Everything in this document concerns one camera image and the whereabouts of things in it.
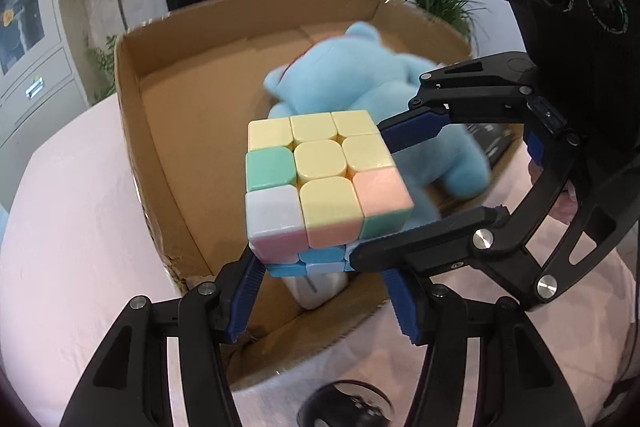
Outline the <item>black product box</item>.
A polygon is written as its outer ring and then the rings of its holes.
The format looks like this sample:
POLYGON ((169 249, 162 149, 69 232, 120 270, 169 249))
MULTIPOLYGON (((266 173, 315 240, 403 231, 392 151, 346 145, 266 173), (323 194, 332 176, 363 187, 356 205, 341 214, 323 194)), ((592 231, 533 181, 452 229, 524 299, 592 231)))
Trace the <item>black product box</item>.
POLYGON ((484 150, 491 168, 497 165, 514 138, 514 133, 507 124, 467 124, 466 130, 484 150))

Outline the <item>blue plush bear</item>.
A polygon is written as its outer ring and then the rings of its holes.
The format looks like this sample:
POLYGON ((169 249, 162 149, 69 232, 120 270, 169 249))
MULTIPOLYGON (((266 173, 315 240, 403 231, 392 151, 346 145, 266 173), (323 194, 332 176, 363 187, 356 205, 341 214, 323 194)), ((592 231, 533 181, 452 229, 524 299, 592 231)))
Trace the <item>blue plush bear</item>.
MULTIPOLYGON (((424 57, 386 48, 374 26, 357 22, 344 35, 317 42, 293 62, 268 72, 264 88, 277 100, 269 116, 365 110, 378 124, 404 113, 419 91, 420 76, 435 68, 424 57)), ((426 193, 429 185, 437 182, 462 200, 475 198, 490 185, 486 154, 463 124, 448 124, 435 138, 393 158, 414 202, 405 230, 440 219, 426 193)))

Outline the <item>pastel rubik's cube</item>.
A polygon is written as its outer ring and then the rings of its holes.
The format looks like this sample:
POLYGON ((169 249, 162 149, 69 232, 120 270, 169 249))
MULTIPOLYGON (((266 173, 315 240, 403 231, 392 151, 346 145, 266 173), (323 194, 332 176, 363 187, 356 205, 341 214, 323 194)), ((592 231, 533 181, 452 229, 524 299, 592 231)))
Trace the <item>pastel rubik's cube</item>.
POLYGON ((414 202, 365 110, 251 121, 248 246, 272 277, 348 272, 349 245, 399 232, 414 202))

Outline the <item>grey folding phone stand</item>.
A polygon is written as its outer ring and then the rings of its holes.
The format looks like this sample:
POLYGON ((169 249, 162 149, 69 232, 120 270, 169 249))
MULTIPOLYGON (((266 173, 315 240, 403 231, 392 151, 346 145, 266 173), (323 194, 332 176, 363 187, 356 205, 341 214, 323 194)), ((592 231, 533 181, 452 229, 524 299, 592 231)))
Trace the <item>grey folding phone stand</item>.
POLYGON ((304 277, 283 277, 296 303, 305 310, 321 307, 323 303, 338 295, 348 283, 345 272, 310 274, 304 277))

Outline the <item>pink bed sheet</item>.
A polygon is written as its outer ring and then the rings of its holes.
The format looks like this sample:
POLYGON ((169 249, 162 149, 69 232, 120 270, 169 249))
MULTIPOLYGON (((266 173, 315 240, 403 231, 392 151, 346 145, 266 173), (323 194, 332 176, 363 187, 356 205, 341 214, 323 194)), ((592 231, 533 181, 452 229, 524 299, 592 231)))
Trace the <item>pink bed sheet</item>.
MULTIPOLYGON (((60 422, 96 347, 128 301, 178 296, 154 248, 134 187, 116 98, 87 110, 43 144, 24 173, 1 246, 1 358, 11 385, 43 426, 60 422)), ((612 253, 530 317, 586 421, 594 421, 639 348, 634 280, 612 253)), ((346 338, 235 394, 247 426, 292 426, 319 387, 356 379, 408 413, 423 352, 384 306, 346 338)))

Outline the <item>black dog figurine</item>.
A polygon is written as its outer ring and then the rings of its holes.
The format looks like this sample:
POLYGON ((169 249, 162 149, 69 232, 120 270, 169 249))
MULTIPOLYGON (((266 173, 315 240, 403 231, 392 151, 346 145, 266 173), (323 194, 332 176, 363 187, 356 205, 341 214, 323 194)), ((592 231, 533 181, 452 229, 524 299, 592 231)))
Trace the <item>black dog figurine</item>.
POLYGON ((342 379, 314 391, 299 408, 299 427, 390 426, 395 409, 387 395, 371 384, 342 379))

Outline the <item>cardboard box tray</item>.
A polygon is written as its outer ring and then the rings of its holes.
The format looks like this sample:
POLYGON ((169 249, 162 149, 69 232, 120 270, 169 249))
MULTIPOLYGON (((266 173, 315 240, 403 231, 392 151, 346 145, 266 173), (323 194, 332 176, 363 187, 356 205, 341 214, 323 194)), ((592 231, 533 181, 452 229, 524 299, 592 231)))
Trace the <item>cardboard box tray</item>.
MULTIPOLYGON (((250 249, 247 126, 271 118, 277 103, 264 88, 268 72, 357 22, 374 26, 386 48, 436 68, 469 55, 446 24, 398 0, 214 0, 117 43, 117 92, 134 179, 153 242, 182 285, 217 275, 250 249)), ((246 331, 228 356, 234 389, 292 369, 382 305, 380 279, 345 273, 338 295, 305 310, 283 277, 265 267, 246 331)))

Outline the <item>grey metal filing cabinet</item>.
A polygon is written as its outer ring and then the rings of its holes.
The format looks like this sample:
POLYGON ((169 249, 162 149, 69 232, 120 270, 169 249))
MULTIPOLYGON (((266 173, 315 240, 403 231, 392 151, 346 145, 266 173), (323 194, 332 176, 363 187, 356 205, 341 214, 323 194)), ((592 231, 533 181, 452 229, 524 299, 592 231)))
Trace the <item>grey metal filing cabinet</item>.
POLYGON ((1 154, 32 155, 88 107, 58 0, 1 0, 1 154))

